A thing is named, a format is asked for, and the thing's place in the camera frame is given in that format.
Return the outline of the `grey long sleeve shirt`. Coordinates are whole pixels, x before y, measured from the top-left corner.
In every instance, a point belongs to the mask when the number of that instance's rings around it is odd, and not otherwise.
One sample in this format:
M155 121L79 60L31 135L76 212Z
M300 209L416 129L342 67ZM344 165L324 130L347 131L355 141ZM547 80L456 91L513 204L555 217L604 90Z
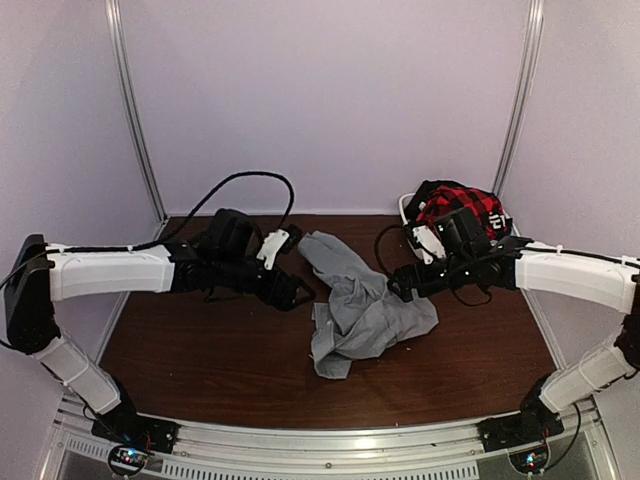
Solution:
M353 361L378 358L439 324L429 299L403 302L389 291L384 274L371 269L337 237L315 231L303 237L298 251L330 288L328 300L316 302L312 310L315 331L310 349L319 377L344 380Z

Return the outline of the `white plastic basket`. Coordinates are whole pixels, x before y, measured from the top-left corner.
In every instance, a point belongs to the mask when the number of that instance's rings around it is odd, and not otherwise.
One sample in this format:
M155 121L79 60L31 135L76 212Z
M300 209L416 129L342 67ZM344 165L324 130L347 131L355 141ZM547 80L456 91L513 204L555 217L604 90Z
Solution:
M416 195L415 192L410 192L410 193L403 194L398 199L398 208L399 208L399 214L401 219L401 225L406 235L408 243L409 243L409 230L413 227L424 225L424 224L419 224L417 222L417 216L419 212L415 212L415 202L414 202L415 195Z

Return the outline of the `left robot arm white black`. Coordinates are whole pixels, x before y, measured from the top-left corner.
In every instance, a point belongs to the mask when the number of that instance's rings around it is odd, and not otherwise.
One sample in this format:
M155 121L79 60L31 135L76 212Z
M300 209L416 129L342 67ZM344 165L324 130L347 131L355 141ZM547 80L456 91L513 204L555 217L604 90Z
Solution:
M69 247L33 234L1 283L6 319L1 344L36 359L84 401L99 425L121 443L133 444L146 431L142 417L124 386L56 323L55 303L120 292L212 294L217 287L254 295L281 312L314 300L315 292L304 280L276 263L301 240L301 230L280 227L250 254L249 243L257 233L246 214L220 209L191 240L170 234L138 246Z

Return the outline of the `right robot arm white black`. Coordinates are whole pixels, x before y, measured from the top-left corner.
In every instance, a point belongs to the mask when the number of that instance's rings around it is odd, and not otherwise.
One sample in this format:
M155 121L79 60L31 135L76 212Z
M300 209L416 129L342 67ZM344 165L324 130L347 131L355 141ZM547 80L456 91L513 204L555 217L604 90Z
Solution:
M405 302L444 290L475 285L543 291L609 307L624 319L618 333L575 363L540 380L513 419L519 440L535 440L559 412L639 370L639 262L550 246L530 238L491 241L469 208L436 220L434 238L442 249L397 268L388 288Z

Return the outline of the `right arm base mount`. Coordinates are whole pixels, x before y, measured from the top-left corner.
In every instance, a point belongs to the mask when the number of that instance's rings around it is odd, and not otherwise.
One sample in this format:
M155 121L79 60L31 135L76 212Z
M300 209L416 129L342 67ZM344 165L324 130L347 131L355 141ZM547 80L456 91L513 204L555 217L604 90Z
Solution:
M485 452L540 443L564 432L563 423L557 415L542 416L532 412L487 418L477 428Z

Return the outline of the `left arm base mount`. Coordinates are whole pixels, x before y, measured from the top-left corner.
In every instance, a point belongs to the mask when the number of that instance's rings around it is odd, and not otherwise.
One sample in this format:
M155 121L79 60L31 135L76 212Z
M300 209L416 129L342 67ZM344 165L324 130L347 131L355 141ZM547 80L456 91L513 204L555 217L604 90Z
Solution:
M178 429L173 421L140 415L119 405L106 414L97 415L91 434L138 450L171 454Z

